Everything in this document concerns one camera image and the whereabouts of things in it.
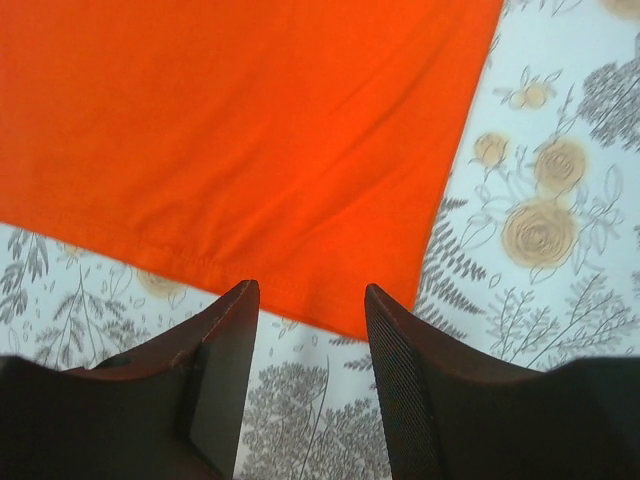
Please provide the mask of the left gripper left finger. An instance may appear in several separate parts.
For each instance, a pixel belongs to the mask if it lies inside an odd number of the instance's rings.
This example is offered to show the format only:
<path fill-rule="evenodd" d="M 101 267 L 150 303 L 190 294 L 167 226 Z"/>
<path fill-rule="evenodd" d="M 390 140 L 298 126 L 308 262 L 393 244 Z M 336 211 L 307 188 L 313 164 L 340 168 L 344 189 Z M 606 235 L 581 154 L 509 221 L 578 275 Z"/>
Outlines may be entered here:
<path fill-rule="evenodd" d="M 257 333 L 259 286 L 91 369 L 1 359 L 5 479 L 229 479 Z"/>

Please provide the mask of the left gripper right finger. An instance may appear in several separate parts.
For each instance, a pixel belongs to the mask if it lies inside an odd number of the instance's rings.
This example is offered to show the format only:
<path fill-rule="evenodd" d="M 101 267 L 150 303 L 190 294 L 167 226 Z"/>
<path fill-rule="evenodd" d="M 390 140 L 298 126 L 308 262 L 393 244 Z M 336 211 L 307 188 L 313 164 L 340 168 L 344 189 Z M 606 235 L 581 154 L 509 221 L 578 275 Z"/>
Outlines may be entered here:
<path fill-rule="evenodd" d="M 396 479 L 635 479 L 639 361 L 548 372 L 473 349 L 376 285 L 366 323 Z"/>

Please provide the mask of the orange t shirt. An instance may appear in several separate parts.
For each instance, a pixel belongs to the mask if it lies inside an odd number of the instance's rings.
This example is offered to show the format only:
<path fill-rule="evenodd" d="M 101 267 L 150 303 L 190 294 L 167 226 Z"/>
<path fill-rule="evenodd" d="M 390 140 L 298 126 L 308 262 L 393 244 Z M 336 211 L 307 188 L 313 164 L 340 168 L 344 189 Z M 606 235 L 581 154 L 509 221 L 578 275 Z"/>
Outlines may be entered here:
<path fill-rule="evenodd" d="M 5 1 L 1 219 L 365 339 L 415 303 L 498 1 Z"/>

